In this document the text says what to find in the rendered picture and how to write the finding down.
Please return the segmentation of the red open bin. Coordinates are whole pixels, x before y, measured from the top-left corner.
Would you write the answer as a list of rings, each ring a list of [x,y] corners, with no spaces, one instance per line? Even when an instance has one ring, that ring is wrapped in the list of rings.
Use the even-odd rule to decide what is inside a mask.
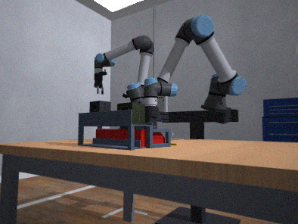
[[[126,129],[126,139],[128,139],[128,130]],[[147,130],[135,129],[135,140],[141,140],[141,147],[147,147]],[[153,132],[153,144],[165,143],[165,137],[161,132]]]
[[[110,130],[96,129],[96,138],[110,138]]]
[[[110,129],[110,138],[126,139],[126,130],[125,129]]]

